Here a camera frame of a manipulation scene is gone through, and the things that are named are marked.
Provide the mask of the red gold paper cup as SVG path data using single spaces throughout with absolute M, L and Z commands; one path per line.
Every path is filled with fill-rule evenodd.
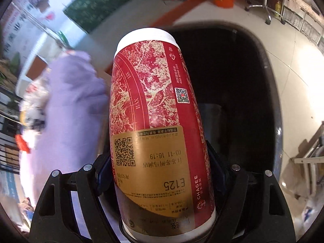
M 184 58 L 168 32 L 137 29 L 118 43 L 109 133 L 126 235 L 139 242 L 205 238 L 216 220 L 207 145 Z

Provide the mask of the black trash bin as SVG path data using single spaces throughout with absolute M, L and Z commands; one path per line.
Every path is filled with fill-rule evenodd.
M 270 59 L 250 30 L 224 21 L 167 28 L 179 45 L 205 136 L 229 165 L 249 172 L 282 165 L 282 115 Z

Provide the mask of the purple floral tablecloth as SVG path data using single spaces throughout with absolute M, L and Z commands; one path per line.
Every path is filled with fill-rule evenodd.
M 35 207 L 53 170 L 75 172 L 97 157 L 108 86 L 87 52 L 66 50 L 27 87 L 20 104 L 20 182 Z

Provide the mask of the orange cushion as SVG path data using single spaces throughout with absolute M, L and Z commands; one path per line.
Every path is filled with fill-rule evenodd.
M 47 67 L 47 63 L 38 55 L 35 56 L 34 60 L 31 63 L 28 71 L 26 72 L 26 77 L 35 80 Z

